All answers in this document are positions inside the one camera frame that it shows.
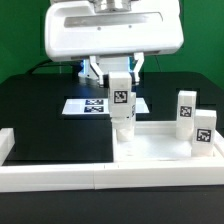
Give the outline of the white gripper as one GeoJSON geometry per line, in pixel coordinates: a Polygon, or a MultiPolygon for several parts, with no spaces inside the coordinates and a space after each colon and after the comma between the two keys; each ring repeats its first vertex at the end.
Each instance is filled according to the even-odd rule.
{"type": "Polygon", "coordinates": [[[135,0],[126,12],[96,12],[89,0],[52,4],[45,18],[45,49],[54,61],[89,57],[98,84],[107,87],[101,57],[134,54],[134,80],[148,55],[172,54],[184,42],[179,0],[135,0]]]}

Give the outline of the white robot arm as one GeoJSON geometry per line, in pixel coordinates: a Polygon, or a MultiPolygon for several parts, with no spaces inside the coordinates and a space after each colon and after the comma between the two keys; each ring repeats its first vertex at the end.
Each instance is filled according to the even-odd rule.
{"type": "Polygon", "coordinates": [[[146,55],[177,52],[184,42],[180,0],[50,0],[45,50],[53,61],[84,62],[103,86],[112,71],[139,82],[146,55]]]}

